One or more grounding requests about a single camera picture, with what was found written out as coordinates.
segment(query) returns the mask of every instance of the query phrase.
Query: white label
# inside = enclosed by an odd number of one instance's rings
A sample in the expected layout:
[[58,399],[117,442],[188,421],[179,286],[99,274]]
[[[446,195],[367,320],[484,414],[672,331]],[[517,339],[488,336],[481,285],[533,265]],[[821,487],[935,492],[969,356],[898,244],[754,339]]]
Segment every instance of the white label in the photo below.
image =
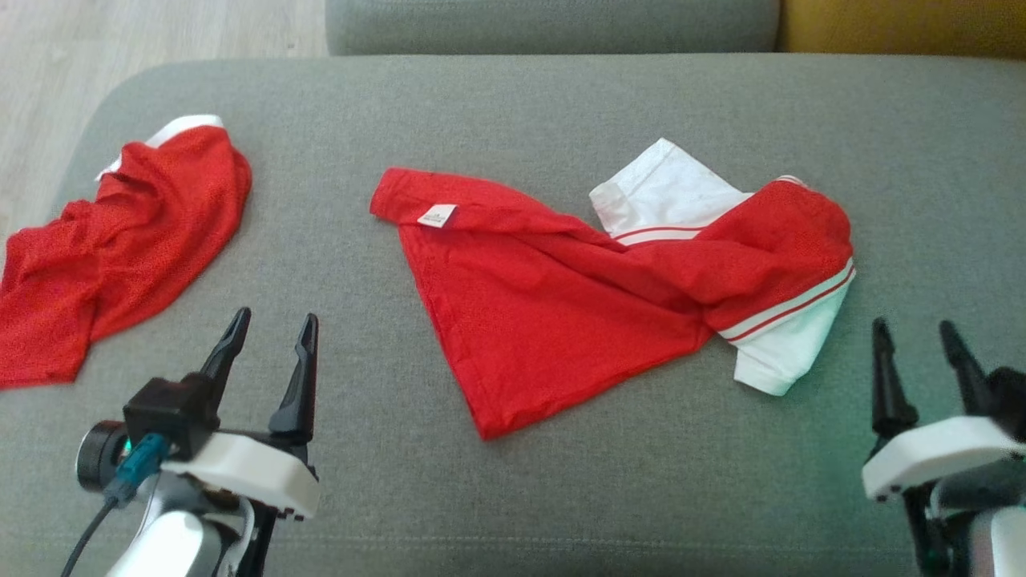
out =
[[456,210],[456,204],[435,204],[423,217],[417,219],[417,222],[429,227],[442,228],[445,226],[445,221],[452,216],[452,210]]

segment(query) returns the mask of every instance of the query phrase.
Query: robotic arm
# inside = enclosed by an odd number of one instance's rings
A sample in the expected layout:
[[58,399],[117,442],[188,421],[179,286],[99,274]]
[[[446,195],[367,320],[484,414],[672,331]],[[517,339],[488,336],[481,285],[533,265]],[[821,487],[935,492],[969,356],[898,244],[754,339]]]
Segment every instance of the robotic arm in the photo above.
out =
[[[113,577],[255,577],[277,520],[302,522],[317,513],[320,486],[310,464],[317,381],[318,321],[308,314],[295,343],[299,360],[268,431],[221,428],[221,405],[232,362],[242,350],[250,311],[239,309],[196,373],[181,382],[150,380],[124,406],[124,421],[103,421],[85,434],[76,472],[86,491],[108,497],[83,535],[65,575],[91,531],[134,489],[112,499],[125,478],[146,480],[143,523]],[[161,447],[152,474],[133,456]]]
[[1026,374],[984,376],[954,325],[940,329],[965,415],[916,427],[886,322],[873,322],[878,438],[862,468],[866,496],[903,502],[923,575],[1026,575]]

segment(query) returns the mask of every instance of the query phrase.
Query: light wood floor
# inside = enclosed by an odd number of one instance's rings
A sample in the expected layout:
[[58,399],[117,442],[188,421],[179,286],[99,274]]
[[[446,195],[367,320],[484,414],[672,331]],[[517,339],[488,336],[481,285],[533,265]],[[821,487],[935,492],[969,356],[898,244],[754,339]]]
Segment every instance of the light wood floor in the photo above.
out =
[[326,54],[323,0],[0,0],[0,235],[44,224],[86,121],[129,76]]

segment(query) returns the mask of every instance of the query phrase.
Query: camera lens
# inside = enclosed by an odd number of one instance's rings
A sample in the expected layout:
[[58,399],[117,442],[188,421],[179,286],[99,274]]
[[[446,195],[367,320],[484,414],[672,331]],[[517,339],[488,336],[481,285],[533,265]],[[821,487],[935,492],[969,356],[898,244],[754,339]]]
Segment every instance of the camera lens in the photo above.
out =
[[128,429],[123,422],[101,421],[93,425],[78,447],[75,474],[79,486],[91,493],[103,492],[129,450]]

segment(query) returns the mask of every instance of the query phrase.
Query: gray cushion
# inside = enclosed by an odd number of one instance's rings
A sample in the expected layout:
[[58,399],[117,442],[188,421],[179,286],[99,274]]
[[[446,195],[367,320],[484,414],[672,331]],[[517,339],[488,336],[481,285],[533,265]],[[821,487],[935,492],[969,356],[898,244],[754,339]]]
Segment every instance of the gray cushion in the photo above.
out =
[[[144,73],[83,136],[65,198],[129,140],[216,112],[252,163],[241,229],[155,318],[98,343],[76,385],[3,393],[0,574],[53,575],[101,500],[81,434],[152,376],[253,321],[226,426],[260,428],[303,315],[320,315],[320,514],[277,530],[279,575],[899,575],[898,507],[868,502],[869,328],[891,318],[925,421],[958,395],[936,323],[988,368],[1026,366],[1026,65],[796,54],[208,62]],[[588,191],[659,137],[743,190],[791,174],[853,223],[859,277],[786,396],[732,380],[721,340],[508,437],[478,439],[396,231],[367,214],[390,165],[485,177],[598,226]],[[45,354],[45,344],[40,344]],[[109,567],[117,512],[82,575]]]
[[778,0],[327,0],[332,54],[773,50]]

